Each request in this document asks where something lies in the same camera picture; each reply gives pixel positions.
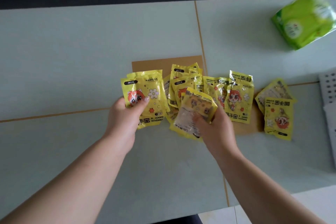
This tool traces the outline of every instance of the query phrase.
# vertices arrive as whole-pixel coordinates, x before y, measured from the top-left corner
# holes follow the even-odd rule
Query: green tissue package
[[[336,29],[336,13],[326,0],[295,0],[271,19],[295,50]]]

